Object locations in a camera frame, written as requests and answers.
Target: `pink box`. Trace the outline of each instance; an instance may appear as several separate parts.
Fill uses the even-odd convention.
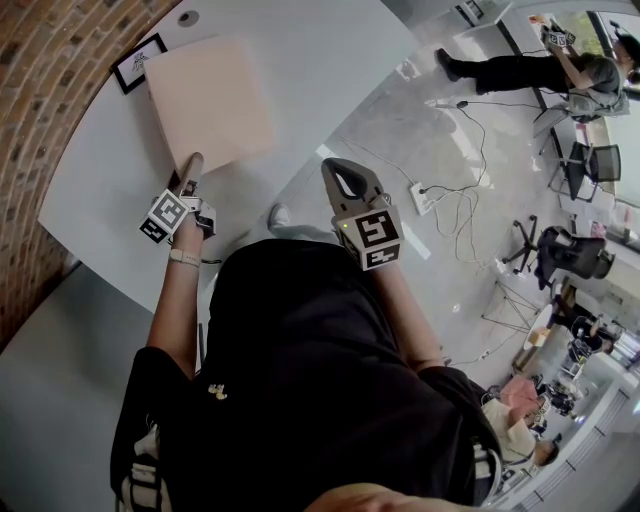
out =
[[[178,171],[200,152],[203,172],[273,146],[273,128],[243,45],[218,36],[145,61],[158,121]]]

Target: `black shoe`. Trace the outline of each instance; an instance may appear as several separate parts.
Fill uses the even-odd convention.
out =
[[[458,80],[460,80],[461,77],[456,75],[451,69],[451,61],[453,59],[451,58],[451,55],[449,55],[445,51],[444,48],[436,50],[436,60],[442,66],[442,69],[444,69],[444,72],[447,74],[447,78],[449,80],[451,80],[452,82],[457,82]]]

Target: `sneaker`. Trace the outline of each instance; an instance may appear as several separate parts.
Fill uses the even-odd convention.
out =
[[[457,82],[458,80],[460,80],[461,77],[456,75],[451,69],[451,61],[453,59],[451,58],[451,55],[449,55],[445,51],[444,48],[436,50],[436,60],[442,66],[442,69],[444,69],[444,72],[447,74],[447,78],[449,80],[451,80],[452,82]]]
[[[289,208],[280,203],[274,205],[269,214],[267,227],[271,229],[277,226],[288,226],[289,224],[291,224],[291,212]]]

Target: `hair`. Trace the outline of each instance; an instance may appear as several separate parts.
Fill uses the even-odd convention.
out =
[[[614,345],[615,345],[615,344],[613,343],[613,340],[605,340],[604,342],[605,342],[605,343],[607,343],[607,342],[608,342],[608,345],[607,345],[607,347],[606,347],[606,348],[603,348],[603,349],[602,349],[602,351],[603,351],[605,354],[609,354],[609,355],[611,355],[611,353],[613,352]]]
[[[547,458],[545,459],[545,461],[540,465],[548,466],[549,464],[555,462],[555,460],[558,458],[559,453],[560,453],[560,445],[554,439],[553,441],[551,441],[551,451],[549,452],[549,455],[547,455]]]
[[[640,41],[630,34],[619,34],[618,41],[633,59],[635,67],[627,76],[627,80],[634,85],[640,84]]]

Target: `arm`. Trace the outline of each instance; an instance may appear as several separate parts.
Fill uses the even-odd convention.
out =
[[[173,248],[200,256],[203,233],[192,214],[176,231]],[[170,261],[147,341],[164,350],[189,379],[195,375],[198,267]]]
[[[442,366],[440,344],[400,267],[391,263],[372,270],[371,274],[407,364],[416,373],[430,366]]]
[[[589,87],[593,87],[593,80],[591,80],[589,73],[587,71],[583,71],[582,73],[578,71],[578,69],[569,60],[569,57],[567,57],[562,51],[562,48],[559,46],[551,46],[550,51],[560,61],[562,69],[564,69],[569,80],[571,80],[571,83],[573,83],[576,88],[588,89]]]

